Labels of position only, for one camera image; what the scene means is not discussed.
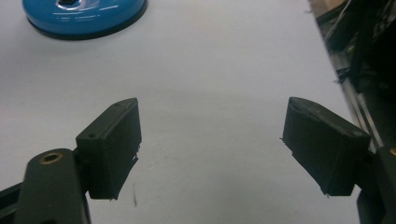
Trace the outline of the blue round plate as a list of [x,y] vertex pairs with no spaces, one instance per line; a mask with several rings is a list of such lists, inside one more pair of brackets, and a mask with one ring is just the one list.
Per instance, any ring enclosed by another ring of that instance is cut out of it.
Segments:
[[39,33],[63,40],[114,34],[139,20],[148,5],[149,0],[22,0]]

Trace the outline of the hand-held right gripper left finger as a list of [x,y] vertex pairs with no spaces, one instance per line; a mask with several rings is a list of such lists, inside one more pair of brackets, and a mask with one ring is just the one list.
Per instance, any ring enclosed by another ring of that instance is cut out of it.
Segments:
[[87,200],[116,200],[138,161],[138,101],[116,102],[76,137],[29,160],[14,224],[92,224]]

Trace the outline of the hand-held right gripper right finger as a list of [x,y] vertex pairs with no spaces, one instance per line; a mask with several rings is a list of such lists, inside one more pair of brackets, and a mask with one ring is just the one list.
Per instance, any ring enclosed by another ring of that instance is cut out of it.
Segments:
[[361,189],[361,224],[396,224],[396,147],[370,151],[368,133],[300,97],[288,100],[282,141],[323,194],[349,196]]

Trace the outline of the metal table frame rail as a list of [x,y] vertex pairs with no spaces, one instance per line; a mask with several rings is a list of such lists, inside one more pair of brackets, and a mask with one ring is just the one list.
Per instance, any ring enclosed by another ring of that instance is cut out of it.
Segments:
[[351,112],[353,122],[370,134],[372,140],[369,149],[376,152],[380,147],[384,146],[384,142],[380,136],[380,132],[375,124],[374,117],[369,112],[368,102],[362,92],[358,92],[354,87],[352,80],[347,76],[347,72],[351,67],[351,62],[345,51],[333,51],[327,47],[327,51],[337,75],[337,82],[340,84],[343,94],[345,95],[348,109]]

